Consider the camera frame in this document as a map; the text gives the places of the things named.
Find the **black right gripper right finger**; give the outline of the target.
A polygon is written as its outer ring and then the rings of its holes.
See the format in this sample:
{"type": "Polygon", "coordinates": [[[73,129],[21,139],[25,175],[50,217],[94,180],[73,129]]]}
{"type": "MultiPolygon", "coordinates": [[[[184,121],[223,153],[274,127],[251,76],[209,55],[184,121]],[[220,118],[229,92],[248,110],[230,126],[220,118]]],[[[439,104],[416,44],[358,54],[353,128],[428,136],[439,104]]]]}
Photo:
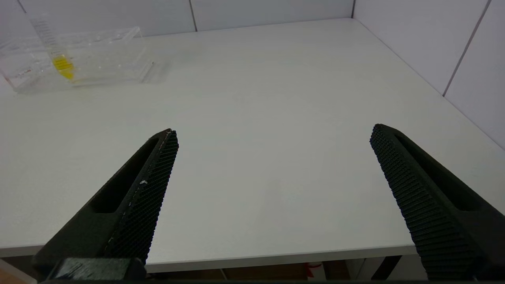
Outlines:
{"type": "Polygon", "coordinates": [[[504,215],[397,129],[370,144],[428,279],[504,280],[504,215]]]}

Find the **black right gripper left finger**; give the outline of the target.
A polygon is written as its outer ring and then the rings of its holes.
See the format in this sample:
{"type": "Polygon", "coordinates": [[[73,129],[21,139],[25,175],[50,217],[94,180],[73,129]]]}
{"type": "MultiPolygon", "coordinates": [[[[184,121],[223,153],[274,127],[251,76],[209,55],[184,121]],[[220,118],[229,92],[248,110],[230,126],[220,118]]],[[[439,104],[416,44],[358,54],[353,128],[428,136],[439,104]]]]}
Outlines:
{"type": "Polygon", "coordinates": [[[178,153],[177,133],[150,137],[33,257],[39,273],[67,258],[146,262],[178,153]]]}

